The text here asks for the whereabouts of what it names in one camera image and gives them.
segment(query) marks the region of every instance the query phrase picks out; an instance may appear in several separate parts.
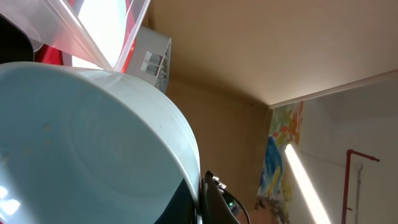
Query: black cable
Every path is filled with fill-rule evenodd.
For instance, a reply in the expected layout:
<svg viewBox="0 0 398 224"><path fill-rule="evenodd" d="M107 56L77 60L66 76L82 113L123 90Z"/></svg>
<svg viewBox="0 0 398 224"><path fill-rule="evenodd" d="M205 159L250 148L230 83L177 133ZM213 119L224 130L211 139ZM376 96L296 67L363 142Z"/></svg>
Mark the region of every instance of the black cable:
<svg viewBox="0 0 398 224"><path fill-rule="evenodd" d="M250 217L249 217L248 211L247 211L246 208L241 204L241 202L240 202L239 200L237 200L236 197L234 197L234 195L232 195L231 193L229 193L227 190L223 189L223 191L224 191L224 194L228 194L231 198L233 198L233 199L236 201L236 203L238 203L238 205L242 208L244 214L246 215L246 220L248 221L248 224L251 224L251 223L250 223Z"/></svg>

